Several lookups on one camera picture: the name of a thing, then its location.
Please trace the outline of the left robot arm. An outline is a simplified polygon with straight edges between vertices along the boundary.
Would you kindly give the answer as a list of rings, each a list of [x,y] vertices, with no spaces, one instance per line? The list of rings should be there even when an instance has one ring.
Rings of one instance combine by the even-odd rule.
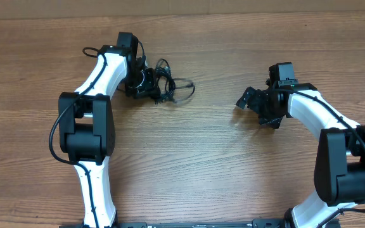
[[[114,46],[104,45],[94,57],[97,64],[87,80],[74,92],[63,92],[58,100],[58,118],[52,130],[59,132],[60,149],[74,166],[84,200],[81,227],[116,227],[117,211],[112,200],[109,161],[115,149],[112,97],[120,84],[134,99],[160,98],[154,70],[146,56],[138,56],[140,40],[120,32]]]

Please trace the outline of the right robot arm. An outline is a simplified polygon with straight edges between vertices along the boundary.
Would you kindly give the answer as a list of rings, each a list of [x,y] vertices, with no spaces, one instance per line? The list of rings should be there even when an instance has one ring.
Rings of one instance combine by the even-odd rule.
[[[315,190],[283,218],[254,219],[250,227],[339,227],[338,215],[365,213],[365,125],[335,110],[312,84],[300,83],[290,62],[270,66],[266,85],[247,87],[236,106],[273,129],[284,117],[305,125],[318,140]]]

